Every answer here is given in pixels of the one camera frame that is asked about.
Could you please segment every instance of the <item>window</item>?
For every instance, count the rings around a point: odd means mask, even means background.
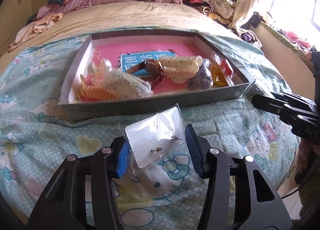
[[[320,4],[317,0],[272,0],[269,9],[279,28],[294,31],[320,49]]]

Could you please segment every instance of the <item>beige bed sheet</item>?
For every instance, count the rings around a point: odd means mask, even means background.
[[[82,33],[139,26],[194,29],[239,39],[222,25],[186,5],[137,1],[111,3],[65,14],[54,27],[4,54],[0,58],[0,74],[27,47],[40,46]]]

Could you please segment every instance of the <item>orange spiral hair tie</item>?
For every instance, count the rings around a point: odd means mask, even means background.
[[[96,86],[87,86],[83,75],[80,75],[81,78],[81,85],[80,85],[80,93],[83,97],[90,98],[90,99],[97,99],[100,101],[110,101],[119,99],[119,97],[111,93],[110,91],[104,88],[98,88]]]

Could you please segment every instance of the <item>blue gripper pad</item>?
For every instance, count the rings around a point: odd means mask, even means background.
[[[196,173],[199,175],[200,178],[203,177],[204,171],[204,157],[199,149],[200,142],[198,136],[196,135],[195,131],[191,124],[188,124],[185,128],[186,132],[186,143],[188,146],[188,150],[190,153],[190,157],[192,160],[193,167]]]
[[[125,141],[118,157],[118,167],[116,170],[118,178],[121,178],[127,170],[127,166],[129,164],[129,153],[129,142]]]

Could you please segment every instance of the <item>brown watch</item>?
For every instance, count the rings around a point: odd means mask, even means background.
[[[159,82],[163,80],[164,77],[161,62],[159,62],[158,60],[147,59],[131,67],[126,71],[126,73],[134,74],[135,72],[142,69],[146,70],[152,76],[153,80],[149,82],[151,83],[151,89],[153,90],[159,84]]]

